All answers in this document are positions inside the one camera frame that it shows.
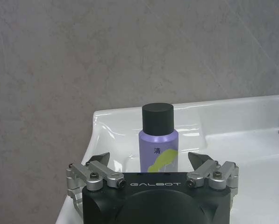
purple bottle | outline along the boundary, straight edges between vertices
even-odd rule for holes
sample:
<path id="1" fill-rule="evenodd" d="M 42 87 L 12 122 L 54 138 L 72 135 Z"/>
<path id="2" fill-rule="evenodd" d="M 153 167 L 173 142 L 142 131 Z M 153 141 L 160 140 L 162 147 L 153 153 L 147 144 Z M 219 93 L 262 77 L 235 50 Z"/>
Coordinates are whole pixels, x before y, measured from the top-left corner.
<path id="1" fill-rule="evenodd" d="M 174 130 L 173 105 L 144 105 L 143 130 L 139 133 L 140 170 L 177 172 L 179 133 Z"/>

sink basin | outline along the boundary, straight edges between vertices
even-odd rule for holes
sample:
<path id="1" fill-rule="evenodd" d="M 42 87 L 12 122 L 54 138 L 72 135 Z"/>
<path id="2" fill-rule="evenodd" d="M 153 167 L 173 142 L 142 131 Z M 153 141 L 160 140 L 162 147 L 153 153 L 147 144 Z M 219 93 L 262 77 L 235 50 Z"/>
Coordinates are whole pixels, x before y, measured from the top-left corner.
<path id="1" fill-rule="evenodd" d="M 175 104 L 179 132 L 179 171 L 193 168 L 188 152 L 208 154 L 221 164 L 239 166 L 239 193 L 231 224 L 279 224 L 279 96 Z M 138 133 L 141 108 L 97 111 L 83 158 L 110 152 L 108 166 L 140 172 Z M 66 198 L 57 224 L 81 224 L 72 199 Z"/>

